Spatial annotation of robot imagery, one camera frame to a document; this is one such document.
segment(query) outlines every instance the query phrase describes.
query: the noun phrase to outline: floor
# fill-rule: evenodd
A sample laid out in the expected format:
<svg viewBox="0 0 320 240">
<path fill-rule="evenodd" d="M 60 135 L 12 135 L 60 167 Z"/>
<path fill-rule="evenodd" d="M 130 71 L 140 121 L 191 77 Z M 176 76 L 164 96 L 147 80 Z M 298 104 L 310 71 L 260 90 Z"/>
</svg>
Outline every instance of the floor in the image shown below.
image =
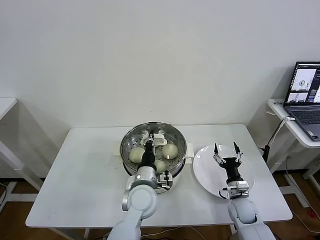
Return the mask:
<svg viewBox="0 0 320 240">
<path fill-rule="evenodd" d="M 320 213 L 320 197 L 307 181 L 303 180 L 299 173 L 293 174 L 299 187 L 303 190 L 313 208 Z M 281 186 L 288 185 L 281 174 L 274 175 L 277 184 Z M 14 190 L 14 193 L 36 193 L 32 186 L 26 182 L 20 182 Z M 286 195 L 290 209 L 294 211 L 305 224 L 313 231 L 320 231 L 320 220 L 308 215 L 310 208 L 302 208 L 294 195 Z M 65 240 L 62 236 L 48 229 L 29 228 L 25 225 L 25 220 L 32 207 L 32 202 L 8 202 L 0 214 L 0 239 L 1 240 Z M 297 217 L 293 216 L 290 221 L 272 222 L 267 224 L 273 233 L 281 240 L 316 240 L 317 234 L 310 233 Z M 227 240 L 231 235 L 229 226 L 198 226 L 195 227 L 206 240 Z M 143 228 L 142 235 L 159 233 L 168 228 Z M 77 229 L 79 234 L 84 233 L 84 229 Z M 92 229 L 89 240 L 94 240 L 107 233 L 108 229 Z M 173 240 L 201 240 L 199 235 L 189 227 L 182 227 L 176 230 L 167 231 L 163 234 L 146 236 L 141 239 L 159 239 L 170 238 Z"/>
</svg>

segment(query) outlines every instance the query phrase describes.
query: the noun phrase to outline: table leg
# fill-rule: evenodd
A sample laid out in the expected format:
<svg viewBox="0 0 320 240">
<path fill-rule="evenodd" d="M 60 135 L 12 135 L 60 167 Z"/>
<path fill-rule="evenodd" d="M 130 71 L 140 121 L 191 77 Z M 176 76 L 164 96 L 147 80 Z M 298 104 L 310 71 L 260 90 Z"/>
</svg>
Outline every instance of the table leg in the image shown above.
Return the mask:
<svg viewBox="0 0 320 240">
<path fill-rule="evenodd" d="M 312 176 L 319 170 L 320 170 L 320 160 L 317 160 L 315 163 L 312 164 L 310 169 L 302 175 L 302 177 L 303 179 L 308 179 L 310 176 Z"/>
<path fill-rule="evenodd" d="M 320 185 L 317 180 L 314 178 L 314 174 L 320 170 L 320 160 L 317 160 L 315 163 L 312 164 L 310 169 L 306 171 L 302 177 L 303 179 L 309 179 L 311 183 L 314 185 L 316 190 L 320 193 Z"/>
<path fill-rule="evenodd" d="M 270 172 L 273 174 L 275 170 L 280 167 L 280 165 L 287 160 L 289 153 L 292 152 L 293 149 L 297 147 L 299 141 L 297 139 L 292 140 L 292 138 L 288 138 L 283 144 L 284 147 L 280 148 L 278 152 L 266 163 Z"/>
<path fill-rule="evenodd" d="M 21 177 L 30 183 L 35 189 L 40 190 L 44 183 L 30 168 L 28 168 L 9 148 L 0 141 L 0 153 L 2 159 L 9 164 Z"/>
<path fill-rule="evenodd" d="M 49 228 L 49 229 L 68 240 L 86 240 L 83 236 L 77 234 L 72 229 L 67 229 L 67 228 Z"/>
<path fill-rule="evenodd" d="M 17 185 L 16 181 L 9 182 L 6 188 L 6 194 L 0 197 L 0 213 L 4 209 L 7 202 L 34 202 L 38 196 L 37 193 L 12 193 Z"/>
<path fill-rule="evenodd" d="M 280 191 L 283 195 L 286 194 L 294 194 L 296 198 L 298 199 L 299 203 L 303 208 L 309 207 L 308 200 L 299 188 L 298 184 L 296 183 L 295 179 L 291 174 L 284 174 L 283 175 L 286 182 L 289 184 L 289 186 L 281 186 Z"/>
<path fill-rule="evenodd" d="M 84 231 L 84 238 L 85 239 L 88 239 L 89 233 L 90 233 L 90 228 L 86 228 L 85 231 Z"/>
<path fill-rule="evenodd" d="M 235 228 L 235 225 L 230 225 L 230 230 L 231 230 L 231 233 L 232 233 L 232 235 L 234 235 L 234 234 L 236 234 L 237 233 L 237 230 L 236 230 L 236 228 Z"/>
</svg>

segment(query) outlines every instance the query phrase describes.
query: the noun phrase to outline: cable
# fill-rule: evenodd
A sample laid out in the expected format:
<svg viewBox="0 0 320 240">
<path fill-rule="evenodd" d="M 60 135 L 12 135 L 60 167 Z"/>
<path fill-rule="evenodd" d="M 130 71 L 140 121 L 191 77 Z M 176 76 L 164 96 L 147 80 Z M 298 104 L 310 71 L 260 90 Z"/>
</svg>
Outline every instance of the cable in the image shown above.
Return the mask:
<svg viewBox="0 0 320 240">
<path fill-rule="evenodd" d="M 206 240 L 205 237 L 204 237 L 197 229 L 195 229 L 195 228 L 192 227 L 192 226 L 187 226 L 187 227 L 193 229 L 194 231 L 196 231 L 196 233 L 199 234 L 199 236 L 200 236 L 203 240 Z M 180 229 L 180 228 L 183 228 L 183 226 L 171 228 L 171 229 L 164 230 L 164 231 L 161 231 L 161 232 L 158 232 L 158 233 L 151 233 L 151 234 L 142 235 L 141 238 L 147 237 L 147 236 L 154 236 L 154 235 L 163 234 L 163 233 L 165 233 L 165 232 L 172 231 L 172 230 L 176 230 L 176 229 Z"/>
<path fill-rule="evenodd" d="M 242 192 L 240 193 L 240 195 L 238 195 L 238 196 L 234 196 L 234 197 L 230 197 L 229 199 L 230 200 L 233 200 L 233 199 L 238 199 L 238 198 L 240 198 L 241 196 L 242 196 Z M 219 190 L 219 196 L 221 197 L 221 198 L 223 198 L 223 199 L 228 199 L 228 198 L 226 198 L 225 196 L 223 196 L 222 194 L 221 194 L 221 191 Z"/>
<path fill-rule="evenodd" d="M 206 240 L 205 237 L 204 237 L 197 229 L 195 229 L 193 226 L 188 226 L 188 228 L 193 229 L 194 231 L 196 231 L 197 234 L 199 234 L 199 236 L 200 236 L 203 240 Z"/>
<path fill-rule="evenodd" d="M 4 185 L 4 184 L 2 184 L 2 183 L 0 183 L 0 186 L 3 186 L 3 187 L 4 187 L 4 197 L 3 197 L 2 201 L 0 202 L 0 206 L 1 206 L 1 205 L 4 203 L 5 199 L 6 199 L 8 186 L 7 186 L 7 185 Z"/>
<path fill-rule="evenodd" d="M 164 230 L 164 231 L 161 231 L 161 232 L 158 232 L 158 233 L 151 233 L 151 234 L 142 235 L 141 237 L 147 237 L 147 236 L 159 235 L 159 234 L 163 234 L 163 233 L 165 233 L 165 232 L 169 232 L 169 231 L 176 230 L 176 229 L 180 229 L 180 228 L 183 228 L 183 227 L 182 227 L 182 226 L 179 226 L 179 227 L 175 227 L 175 228 L 167 229 L 167 230 Z"/>
<path fill-rule="evenodd" d="M 301 220 L 300 217 L 298 217 L 298 215 L 294 212 L 294 211 L 291 211 L 299 220 L 300 222 L 305 226 L 305 228 L 310 232 L 310 233 L 313 233 L 313 234 L 320 234 L 320 231 L 311 231 L 307 225 Z"/>
<path fill-rule="evenodd" d="M 268 143 L 264 146 L 264 148 L 258 147 L 258 149 L 263 150 L 262 158 L 265 161 L 265 163 L 267 163 L 268 161 L 270 146 L 274 143 L 274 140 L 276 139 L 276 135 L 278 134 L 280 129 L 285 125 L 286 122 L 294 121 L 294 120 L 296 120 L 294 117 L 290 117 L 290 116 L 284 117 L 279 123 L 279 125 L 276 127 L 275 131 L 273 132 L 272 136 L 270 137 Z"/>
<path fill-rule="evenodd" d="M 268 141 L 268 143 L 267 143 L 268 146 L 269 146 L 269 144 L 270 144 L 271 139 L 276 136 L 276 133 L 277 133 L 278 129 L 280 128 L 280 125 L 283 123 L 283 121 L 284 121 L 285 119 L 286 119 L 286 118 L 283 118 L 283 119 L 281 120 L 281 122 L 279 123 L 279 125 L 276 127 L 275 131 L 273 132 L 272 136 L 270 137 L 270 139 L 269 139 L 269 141 Z"/>
</svg>

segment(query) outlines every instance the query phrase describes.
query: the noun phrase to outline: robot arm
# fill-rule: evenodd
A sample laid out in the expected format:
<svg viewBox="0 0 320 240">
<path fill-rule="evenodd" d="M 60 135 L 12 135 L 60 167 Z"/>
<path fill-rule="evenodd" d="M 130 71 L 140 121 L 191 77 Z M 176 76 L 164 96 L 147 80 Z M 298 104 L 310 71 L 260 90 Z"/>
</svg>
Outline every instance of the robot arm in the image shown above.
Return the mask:
<svg viewBox="0 0 320 240">
<path fill-rule="evenodd" d="M 256 205 L 247 199 L 249 197 L 249 185 L 245 181 L 238 167 L 241 165 L 242 152 L 235 142 L 233 142 L 236 157 L 221 157 L 217 148 L 214 146 L 214 160 L 227 174 L 226 184 L 222 190 L 227 192 L 224 199 L 232 200 L 228 206 L 231 220 L 237 229 L 237 233 L 230 237 L 230 240 L 275 240 L 270 228 L 264 224 L 258 213 Z"/>
<path fill-rule="evenodd" d="M 168 188 L 172 186 L 172 176 L 168 172 L 160 176 L 160 181 L 157 179 L 154 147 L 154 133 L 151 131 L 137 173 L 129 177 L 122 198 L 122 210 L 128 213 L 123 221 L 113 227 L 108 240 L 139 240 L 142 220 L 149 218 L 156 211 L 155 189 L 158 185 Z"/>
</svg>

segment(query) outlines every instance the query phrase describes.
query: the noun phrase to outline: white desk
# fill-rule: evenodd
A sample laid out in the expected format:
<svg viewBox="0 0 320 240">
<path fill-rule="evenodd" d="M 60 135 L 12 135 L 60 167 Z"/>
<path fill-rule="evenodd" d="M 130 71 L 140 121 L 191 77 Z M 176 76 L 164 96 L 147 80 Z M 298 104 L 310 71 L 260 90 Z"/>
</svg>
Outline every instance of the white desk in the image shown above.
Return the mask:
<svg viewBox="0 0 320 240">
<path fill-rule="evenodd" d="M 284 221 L 292 213 L 242 124 L 177 126 L 197 152 L 214 142 L 239 145 L 255 171 L 254 201 L 263 221 Z M 73 128 L 69 131 L 26 225 L 37 228 L 112 228 L 125 217 L 121 200 L 128 175 L 115 145 L 131 127 Z M 210 195 L 186 165 L 176 187 L 158 196 L 155 214 L 143 227 L 229 225 L 228 200 Z"/>
<path fill-rule="evenodd" d="M 17 103 L 14 97 L 0 97 L 0 120 L 7 114 L 7 112 Z M 2 141 L 0 141 L 0 158 L 10 165 L 16 173 L 28 181 L 37 190 L 40 190 L 43 181 L 32 172 L 19 158 L 14 155 L 9 148 L 7 148 Z M 5 207 L 6 202 L 33 202 L 36 199 L 36 194 L 14 194 L 12 193 L 16 182 L 10 182 L 7 188 L 7 195 L 3 194 L 0 197 L 0 212 Z"/>
<path fill-rule="evenodd" d="M 279 119 L 283 119 L 288 116 L 287 111 L 284 109 L 284 99 L 269 99 L 267 102 L 268 106 L 271 110 L 279 117 Z M 288 148 L 281 148 L 275 155 L 267 162 L 267 165 L 270 169 L 270 172 L 273 173 L 278 167 L 287 160 L 289 154 L 292 156 L 292 150 L 297 147 L 300 143 L 302 146 L 308 149 L 320 148 L 320 141 L 312 141 L 308 135 L 301 129 L 301 127 L 295 121 L 288 121 L 285 123 L 286 127 L 293 134 L 295 139 L 288 138 L 286 142 L 283 144 L 284 146 L 288 146 Z M 318 170 L 320 170 L 320 161 L 314 163 L 314 166 L 308 170 L 304 175 L 304 179 L 310 179 L 311 182 L 316 186 L 318 191 L 320 191 L 320 186 L 313 177 Z M 305 196 L 301 195 L 301 191 L 297 189 L 297 183 L 291 177 L 291 175 L 284 175 L 287 180 L 289 186 L 281 187 L 281 191 L 283 194 L 295 194 L 298 198 L 301 205 L 306 208 L 309 207 L 308 202 L 305 199 Z"/>
</svg>

